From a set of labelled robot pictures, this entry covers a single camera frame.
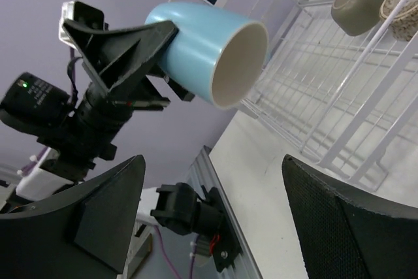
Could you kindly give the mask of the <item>speckled beige small cup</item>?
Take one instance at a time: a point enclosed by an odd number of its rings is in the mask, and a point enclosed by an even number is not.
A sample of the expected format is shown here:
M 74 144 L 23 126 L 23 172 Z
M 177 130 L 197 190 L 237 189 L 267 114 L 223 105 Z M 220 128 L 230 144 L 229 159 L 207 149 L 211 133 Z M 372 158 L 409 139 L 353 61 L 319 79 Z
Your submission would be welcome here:
M 383 0 L 379 18 L 386 21 L 402 0 Z M 409 42 L 417 32 L 417 0 L 405 0 L 397 15 L 391 20 L 389 29 L 398 41 Z

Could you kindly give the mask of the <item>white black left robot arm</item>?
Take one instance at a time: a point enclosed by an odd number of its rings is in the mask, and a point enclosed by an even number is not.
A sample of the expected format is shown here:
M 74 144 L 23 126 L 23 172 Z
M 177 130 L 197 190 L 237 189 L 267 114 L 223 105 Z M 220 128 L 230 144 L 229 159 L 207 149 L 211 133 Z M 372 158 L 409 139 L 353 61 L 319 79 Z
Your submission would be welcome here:
M 179 32 L 172 21 L 107 30 L 66 19 L 63 30 L 91 78 L 85 93 L 67 93 L 23 73 L 1 101 L 1 121 L 36 136 L 46 148 L 16 187 L 17 196 L 28 201 L 83 181 L 96 158 L 115 158 L 113 140 L 134 112 L 162 111 L 169 105 L 151 77 L 165 79 L 181 100 L 193 99 L 159 64 Z

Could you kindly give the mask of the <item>aluminium mounting rail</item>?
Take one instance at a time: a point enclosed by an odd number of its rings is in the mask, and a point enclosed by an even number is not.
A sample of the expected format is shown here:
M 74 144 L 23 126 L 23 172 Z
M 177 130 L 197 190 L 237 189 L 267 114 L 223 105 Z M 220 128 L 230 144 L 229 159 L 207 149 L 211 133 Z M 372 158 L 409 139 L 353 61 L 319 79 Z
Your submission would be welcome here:
M 198 273 L 204 274 L 209 269 L 214 278 L 261 278 L 261 272 L 212 164 L 210 152 L 207 146 L 201 149 L 189 169 L 188 182 L 202 198 L 213 197 L 225 219 L 214 255 Z

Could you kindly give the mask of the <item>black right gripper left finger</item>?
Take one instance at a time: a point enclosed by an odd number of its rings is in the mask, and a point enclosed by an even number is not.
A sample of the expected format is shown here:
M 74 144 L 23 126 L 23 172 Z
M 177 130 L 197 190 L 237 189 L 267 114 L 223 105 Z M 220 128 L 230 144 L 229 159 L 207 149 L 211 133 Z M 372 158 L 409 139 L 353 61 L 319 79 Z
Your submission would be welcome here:
M 122 274 L 144 183 L 133 156 L 105 173 L 1 215 L 2 278 Z

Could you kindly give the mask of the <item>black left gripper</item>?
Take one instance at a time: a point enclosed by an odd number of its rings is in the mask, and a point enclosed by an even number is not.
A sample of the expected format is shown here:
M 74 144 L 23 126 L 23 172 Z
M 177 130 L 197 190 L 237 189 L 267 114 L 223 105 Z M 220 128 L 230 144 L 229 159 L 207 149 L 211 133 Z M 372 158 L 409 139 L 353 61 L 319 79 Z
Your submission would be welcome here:
M 164 80 L 183 102 L 195 98 L 156 64 L 178 33 L 172 21 L 98 30 L 66 19 L 63 30 L 82 56 L 85 71 L 93 82 L 83 97 L 91 106 L 99 103 L 132 111 L 164 110 L 170 99 L 158 92 L 149 76 Z M 101 95 L 99 91 L 117 93 Z

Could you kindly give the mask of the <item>grey small cup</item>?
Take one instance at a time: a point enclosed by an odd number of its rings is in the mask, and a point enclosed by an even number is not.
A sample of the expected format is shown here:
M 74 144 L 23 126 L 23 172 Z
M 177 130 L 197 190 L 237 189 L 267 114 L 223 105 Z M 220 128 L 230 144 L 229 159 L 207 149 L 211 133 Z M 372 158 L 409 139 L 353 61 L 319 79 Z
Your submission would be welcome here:
M 356 37 L 379 22 L 382 3 L 383 0 L 334 0 L 330 14 L 347 35 Z

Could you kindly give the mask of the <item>light blue mug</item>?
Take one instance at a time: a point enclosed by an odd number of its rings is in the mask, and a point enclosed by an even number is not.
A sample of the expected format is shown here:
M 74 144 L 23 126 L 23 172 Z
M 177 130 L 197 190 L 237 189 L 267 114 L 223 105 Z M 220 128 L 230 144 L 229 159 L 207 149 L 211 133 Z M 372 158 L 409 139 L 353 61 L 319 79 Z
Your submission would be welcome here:
M 176 83 L 215 107 L 236 106 L 261 75 L 268 50 L 262 22 L 202 3 L 157 5 L 147 24 L 172 21 L 178 33 L 159 62 Z

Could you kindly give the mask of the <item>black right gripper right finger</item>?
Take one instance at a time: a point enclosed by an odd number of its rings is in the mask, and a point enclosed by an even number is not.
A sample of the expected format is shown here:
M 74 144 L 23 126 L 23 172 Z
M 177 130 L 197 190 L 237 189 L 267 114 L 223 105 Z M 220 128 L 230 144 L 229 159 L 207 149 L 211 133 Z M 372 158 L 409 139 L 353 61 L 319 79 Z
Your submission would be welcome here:
M 417 209 L 286 155 L 281 171 L 309 278 L 416 278 Z

